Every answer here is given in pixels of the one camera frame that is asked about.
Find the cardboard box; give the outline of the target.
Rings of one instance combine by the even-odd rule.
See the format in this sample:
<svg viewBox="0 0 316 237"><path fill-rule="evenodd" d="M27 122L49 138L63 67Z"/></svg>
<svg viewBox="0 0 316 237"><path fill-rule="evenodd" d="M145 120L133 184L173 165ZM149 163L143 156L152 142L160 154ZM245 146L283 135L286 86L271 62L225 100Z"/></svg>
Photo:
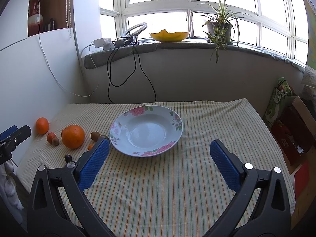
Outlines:
<svg viewBox="0 0 316 237"><path fill-rule="evenodd" d="M286 97L271 133L290 165L301 161L315 146L315 109L312 101L299 96Z"/></svg>

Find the floral white plate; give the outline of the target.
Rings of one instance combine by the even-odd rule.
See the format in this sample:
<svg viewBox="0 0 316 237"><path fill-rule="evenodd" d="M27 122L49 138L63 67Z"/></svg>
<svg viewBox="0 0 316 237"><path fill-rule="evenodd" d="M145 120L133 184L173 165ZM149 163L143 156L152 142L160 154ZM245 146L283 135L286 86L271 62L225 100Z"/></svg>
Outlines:
<svg viewBox="0 0 316 237"><path fill-rule="evenodd" d="M120 152L153 157L170 150L183 133L183 121L174 110L159 105L129 109L112 123L109 138Z"/></svg>

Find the green-brown plum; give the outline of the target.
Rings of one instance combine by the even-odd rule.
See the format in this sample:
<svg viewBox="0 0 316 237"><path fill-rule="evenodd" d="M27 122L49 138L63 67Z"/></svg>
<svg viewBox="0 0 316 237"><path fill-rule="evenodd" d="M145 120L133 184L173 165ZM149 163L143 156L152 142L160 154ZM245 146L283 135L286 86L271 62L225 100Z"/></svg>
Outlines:
<svg viewBox="0 0 316 237"><path fill-rule="evenodd" d="M109 140L109 137L107 137L107 135L100 135L101 138L104 138L106 140Z"/></svg>

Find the large orange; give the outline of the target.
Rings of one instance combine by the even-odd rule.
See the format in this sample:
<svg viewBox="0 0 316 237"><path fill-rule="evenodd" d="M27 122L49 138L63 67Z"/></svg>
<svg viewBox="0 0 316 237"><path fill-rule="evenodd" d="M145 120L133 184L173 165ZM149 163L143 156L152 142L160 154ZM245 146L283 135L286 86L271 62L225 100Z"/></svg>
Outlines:
<svg viewBox="0 0 316 237"><path fill-rule="evenodd" d="M69 125L61 132L62 142L69 149L79 148L84 140L84 130L78 125Z"/></svg>

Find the green snack bag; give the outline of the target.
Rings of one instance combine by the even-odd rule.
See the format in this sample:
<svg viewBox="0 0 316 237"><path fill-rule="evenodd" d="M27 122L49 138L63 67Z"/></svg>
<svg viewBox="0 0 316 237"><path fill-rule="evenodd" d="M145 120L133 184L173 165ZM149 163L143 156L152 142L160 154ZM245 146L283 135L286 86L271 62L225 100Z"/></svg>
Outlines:
<svg viewBox="0 0 316 237"><path fill-rule="evenodd" d="M280 77L277 80L277 86L272 92L271 99L262 118L269 130L272 128L276 119L281 116L284 108L289 106L295 97L296 94L286 79Z"/></svg>

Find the striped table cloth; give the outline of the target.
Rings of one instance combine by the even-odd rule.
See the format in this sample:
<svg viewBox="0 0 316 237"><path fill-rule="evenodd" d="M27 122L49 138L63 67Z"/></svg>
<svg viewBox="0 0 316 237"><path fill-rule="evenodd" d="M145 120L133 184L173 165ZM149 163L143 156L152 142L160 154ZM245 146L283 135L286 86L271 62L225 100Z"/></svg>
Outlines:
<svg viewBox="0 0 316 237"><path fill-rule="evenodd" d="M113 121L138 106L171 108L183 121L180 140L168 151L149 158L124 155L111 146L109 156L85 194L116 236L203 236L222 215L235 192L230 190L209 153L215 139L243 163L260 170L281 169L288 192L289 229L295 193L280 147L247 99L230 102L194 101L145 104L69 104L50 121L50 131L79 125L84 144L70 150L37 136L25 152L17 177L30 192L40 165L59 168L64 155L75 161L92 144L90 134L109 136Z"/></svg>

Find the red white vase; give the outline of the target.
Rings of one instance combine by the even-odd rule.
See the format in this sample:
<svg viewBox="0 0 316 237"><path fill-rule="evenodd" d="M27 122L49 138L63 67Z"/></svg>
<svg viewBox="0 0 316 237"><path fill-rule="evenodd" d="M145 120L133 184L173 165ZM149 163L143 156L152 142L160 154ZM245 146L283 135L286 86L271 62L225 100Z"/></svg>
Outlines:
<svg viewBox="0 0 316 237"><path fill-rule="evenodd" d="M40 12L40 1L30 0L28 7L28 36L36 35L42 32L43 29L43 16Z"/></svg>

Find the yellow fruit bowl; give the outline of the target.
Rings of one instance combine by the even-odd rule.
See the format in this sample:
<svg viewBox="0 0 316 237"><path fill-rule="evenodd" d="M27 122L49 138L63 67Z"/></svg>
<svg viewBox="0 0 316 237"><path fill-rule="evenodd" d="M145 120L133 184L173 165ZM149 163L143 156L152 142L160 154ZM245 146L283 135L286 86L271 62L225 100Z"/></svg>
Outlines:
<svg viewBox="0 0 316 237"><path fill-rule="evenodd" d="M159 42L180 42L188 38L189 32L169 33L165 29L158 33L150 33L151 38Z"/></svg>

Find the small reddish mandarin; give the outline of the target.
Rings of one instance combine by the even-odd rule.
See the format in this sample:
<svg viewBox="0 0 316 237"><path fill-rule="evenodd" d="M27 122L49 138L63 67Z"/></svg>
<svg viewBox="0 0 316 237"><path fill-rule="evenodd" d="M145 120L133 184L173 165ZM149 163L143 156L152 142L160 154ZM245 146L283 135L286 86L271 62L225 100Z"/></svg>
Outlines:
<svg viewBox="0 0 316 237"><path fill-rule="evenodd" d="M53 139L56 138L56 134L53 132L50 132L47 134L47 141L52 144Z"/></svg>

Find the small brown longan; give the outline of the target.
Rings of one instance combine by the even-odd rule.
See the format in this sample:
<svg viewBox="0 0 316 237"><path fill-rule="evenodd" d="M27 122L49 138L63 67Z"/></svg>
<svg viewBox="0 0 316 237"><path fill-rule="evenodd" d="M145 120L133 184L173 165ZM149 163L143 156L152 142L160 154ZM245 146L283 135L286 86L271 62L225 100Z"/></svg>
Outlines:
<svg viewBox="0 0 316 237"><path fill-rule="evenodd" d="M52 140L51 140L51 144L53 146L58 146L59 145L59 139L57 137L54 137Z"/></svg>

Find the white cabinet panel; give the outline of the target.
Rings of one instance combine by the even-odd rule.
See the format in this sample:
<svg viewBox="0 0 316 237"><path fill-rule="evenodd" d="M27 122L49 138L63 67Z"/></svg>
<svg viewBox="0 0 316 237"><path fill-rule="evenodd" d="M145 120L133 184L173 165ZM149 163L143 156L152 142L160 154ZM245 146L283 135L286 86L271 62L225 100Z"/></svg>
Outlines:
<svg viewBox="0 0 316 237"><path fill-rule="evenodd" d="M13 125L32 130L13 161L19 164L35 139L38 118L51 120L70 103L88 103L87 95L73 30L34 35L2 50L1 131Z"/></svg>

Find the white power strip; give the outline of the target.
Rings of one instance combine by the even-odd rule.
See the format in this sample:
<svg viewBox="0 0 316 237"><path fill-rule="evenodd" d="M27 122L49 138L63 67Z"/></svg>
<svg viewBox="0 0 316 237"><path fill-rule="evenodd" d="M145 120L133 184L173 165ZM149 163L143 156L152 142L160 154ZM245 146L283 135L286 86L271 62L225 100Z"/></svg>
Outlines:
<svg viewBox="0 0 316 237"><path fill-rule="evenodd" d="M100 38L94 40L93 43L95 48L102 48L103 51L113 50L115 48L115 45L111 38Z"/></svg>

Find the brown kiwi fruit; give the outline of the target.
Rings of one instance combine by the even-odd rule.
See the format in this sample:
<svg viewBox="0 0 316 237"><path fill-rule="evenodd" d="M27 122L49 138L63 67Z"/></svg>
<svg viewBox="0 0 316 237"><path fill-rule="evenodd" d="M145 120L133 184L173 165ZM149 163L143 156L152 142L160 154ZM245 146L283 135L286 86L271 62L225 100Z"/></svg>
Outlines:
<svg viewBox="0 0 316 237"><path fill-rule="evenodd" d="M94 142L97 142L98 139L100 137L100 133L97 132L97 131L94 131L90 134L90 138L94 141Z"/></svg>

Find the dark purple plum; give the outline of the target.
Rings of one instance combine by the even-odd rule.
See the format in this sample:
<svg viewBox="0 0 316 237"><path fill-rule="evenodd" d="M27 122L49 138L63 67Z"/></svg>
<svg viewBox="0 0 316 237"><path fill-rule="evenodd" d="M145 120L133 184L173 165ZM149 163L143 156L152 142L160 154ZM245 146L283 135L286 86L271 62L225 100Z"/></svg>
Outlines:
<svg viewBox="0 0 316 237"><path fill-rule="evenodd" d="M72 156L71 155L65 155L64 159L65 159L66 164L72 162Z"/></svg>

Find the potted spider plant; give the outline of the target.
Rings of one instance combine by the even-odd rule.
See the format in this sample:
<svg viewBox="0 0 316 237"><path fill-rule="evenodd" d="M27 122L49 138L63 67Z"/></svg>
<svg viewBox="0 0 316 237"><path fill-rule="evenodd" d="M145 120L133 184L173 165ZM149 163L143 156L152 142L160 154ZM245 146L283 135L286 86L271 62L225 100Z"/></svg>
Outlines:
<svg viewBox="0 0 316 237"><path fill-rule="evenodd" d="M210 3L201 3L201 5L208 5L215 12L214 14L204 13L201 16L207 18L202 26L207 26L208 31L204 31L204 33L208 37L209 43L216 45L210 59L215 56L215 61L218 63L219 51L226 50L227 45L233 43L231 31L234 35L237 34L237 45L239 45L241 35L239 20L244 19L247 13L234 12L229 9L226 0L218 0L217 7Z"/></svg>

